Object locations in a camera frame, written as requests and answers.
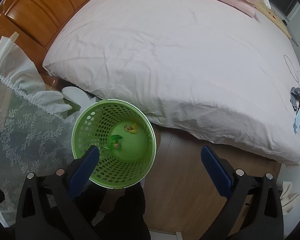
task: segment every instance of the blue gripper pad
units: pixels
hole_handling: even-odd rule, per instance
[[[69,180],[68,196],[70,198],[77,197],[81,194],[93,170],[98,164],[99,156],[100,153],[97,146],[90,147],[87,150],[83,156],[84,159]]]
[[[219,195],[229,199],[232,195],[232,180],[208,146],[202,147],[201,161],[217,188]]]

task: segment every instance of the basket rim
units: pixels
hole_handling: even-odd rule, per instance
[[[79,120],[81,119],[81,117],[86,114],[88,111],[90,111],[93,107],[95,107],[97,104],[107,104],[107,103],[112,103],[112,102],[121,102],[121,103],[125,103],[129,106],[132,106],[137,112],[138,114],[142,117],[143,121],[145,121],[150,133],[151,133],[151,138],[152,138],[152,153],[151,155],[153,155],[153,158],[152,158],[152,161],[151,161],[151,165],[149,166],[147,172],[144,174],[144,176],[138,180],[137,182],[129,185],[129,186],[125,186],[125,187],[107,187],[105,185],[102,185],[100,184],[99,182],[95,181],[94,179],[91,178],[91,176],[89,177],[89,179],[93,182],[93,183],[96,183],[97,185],[101,186],[101,187],[105,187],[105,188],[109,188],[109,189],[122,189],[122,188],[127,188],[127,187],[131,187],[135,184],[137,184],[138,182],[140,182],[147,174],[148,172],[150,171],[153,163],[154,163],[154,159],[155,159],[155,155],[156,155],[156,152],[157,152],[157,141],[155,139],[155,134],[154,134],[154,130],[153,130],[153,127],[150,123],[150,121],[148,120],[148,118],[145,116],[145,114],[139,109],[137,108],[136,106],[134,106],[133,104],[127,102],[127,101],[123,101],[123,100],[119,100],[119,99],[103,99],[103,100],[100,100],[99,102],[96,102],[94,103],[93,105],[87,107],[87,109],[85,109],[78,117],[77,121],[75,122],[75,125],[74,125],[74,128],[72,130],[72,135],[71,135],[71,149],[72,149],[72,154],[74,156],[75,159],[78,159],[75,154],[74,154],[74,131],[76,130],[76,128],[78,127],[78,124],[79,124]]]

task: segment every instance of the metal screw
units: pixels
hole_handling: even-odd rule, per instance
[[[28,179],[32,179],[33,177],[34,177],[34,173],[33,172],[28,173],[28,175],[27,175]]]
[[[59,170],[57,170],[57,172],[56,172],[56,174],[58,175],[58,176],[61,176],[61,175],[63,175],[65,173],[65,170],[64,169],[59,169]]]
[[[236,173],[237,175],[239,175],[239,176],[243,176],[243,175],[244,175],[244,171],[241,170],[241,169],[237,169],[237,170],[235,171],[235,173]]]
[[[273,179],[273,176],[272,176],[271,173],[267,173],[267,174],[266,174],[266,177],[267,177],[268,179]]]

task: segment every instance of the black cable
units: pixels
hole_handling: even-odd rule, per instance
[[[293,76],[294,80],[298,83],[298,86],[300,87],[298,71],[295,70],[292,61],[289,59],[289,57],[288,57],[287,55],[283,55],[283,57],[284,57],[284,60],[285,60],[285,62],[286,62],[286,64],[287,64],[287,67],[288,67],[288,69],[289,69],[291,75]],[[292,73],[292,71],[291,71],[291,69],[290,69],[290,67],[289,67],[289,65],[288,65],[288,62],[287,62],[287,59],[286,59],[286,58],[291,62],[291,65],[292,65],[292,67],[293,67],[293,70],[294,70],[294,73],[295,73],[296,76],[293,75],[293,73]]]

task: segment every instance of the floral pattern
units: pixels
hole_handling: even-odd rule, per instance
[[[49,175],[73,160],[73,125],[16,94],[0,81],[9,103],[0,107],[0,189],[5,201],[0,212],[7,226],[15,223],[18,200],[26,175]]]

